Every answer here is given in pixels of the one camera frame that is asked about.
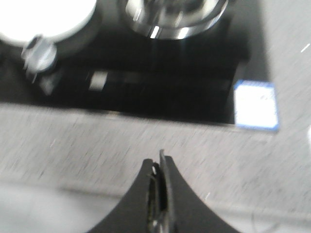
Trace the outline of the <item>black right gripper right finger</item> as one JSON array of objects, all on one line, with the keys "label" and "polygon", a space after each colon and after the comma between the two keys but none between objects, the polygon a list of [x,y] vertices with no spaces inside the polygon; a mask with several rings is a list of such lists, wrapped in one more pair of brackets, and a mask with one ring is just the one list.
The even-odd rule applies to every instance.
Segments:
[{"label": "black right gripper right finger", "polygon": [[165,194],[166,233],[237,233],[234,227],[212,211],[195,194],[172,157],[159,152],[162,187]]}]

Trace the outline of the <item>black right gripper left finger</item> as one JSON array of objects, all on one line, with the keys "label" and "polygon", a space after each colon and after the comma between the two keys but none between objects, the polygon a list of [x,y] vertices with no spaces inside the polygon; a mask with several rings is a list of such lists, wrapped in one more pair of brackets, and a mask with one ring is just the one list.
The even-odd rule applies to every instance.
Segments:
[{"label": "black right gripper left finger", "polygon": [[90,233],[152,233],[160,214],[159,166],[145,159],[129,190]]}]

